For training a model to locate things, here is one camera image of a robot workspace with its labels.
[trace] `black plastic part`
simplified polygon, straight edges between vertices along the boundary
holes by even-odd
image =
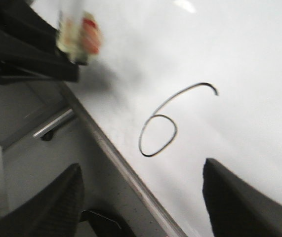
[[[0,237],[72,237],[83,196],[80,166],[72,164],[34,198],[0,220]]]
[[[0,0],[0,84],[78,81],[78,65],[57,49],[56,34],[23,0]]]
[[[54,131],[51,130],[51,131],[48,131],[46,134],[44,134],[41,137],[41,139],[42,139],[42,141],[49,142],[53,139],[53,136],[54,136]]]
[[[203,196],[215,237],[282,237],[282,206],[214,159],[203,170]]]

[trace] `white surface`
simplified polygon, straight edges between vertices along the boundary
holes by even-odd
[[[54,22],[57,9],[47,14],[44,2],[55,4],[35,8]],[[212,236],[201,191],[207,157],[282,204],[282,1],[88,2],[104,46],[69,87],[187,235]],[[202,81],[220,96],[200,87],[172,101],[161,113],[176,121],[176,140],[141,156],[146,119]],[[164,131],[144,144],[167,140]]]

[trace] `metal bar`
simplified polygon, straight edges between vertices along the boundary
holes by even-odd
[[[75,114],[72,109],[68,109],[64,113],[62,113],[60,116],[49,122],[47,125],[45,125],[43,128],[41,128],[39,131],[37,131],[35,134],[33,134],[34,138],[40,138],[44,136],[47,132],[51,131],[52,129],[56,128],[57,126],[61,125],[62,123],[66,122],[67,120],[74,117]]]

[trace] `plastic container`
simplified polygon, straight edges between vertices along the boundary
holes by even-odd
[[[69,60],[86,65],[99,52],[100,32],[93,16],[85,11],[85,0],[60,0],[57,47]]]

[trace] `white table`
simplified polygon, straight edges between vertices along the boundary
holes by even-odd
[[[104,45],[68,86],[183,231],[213,236],[201,191],[209,157],[282,204],[282,1],[87,1]],[[56,1],[34,8],[56,25]],[[202,81],[220,96],[200,87],[170,102],[161,113],[176,121],[178,136],[143,157],[147,118]],[[145,134],[148,152],[172,133],[159,120],[152,128],[160,134]]]

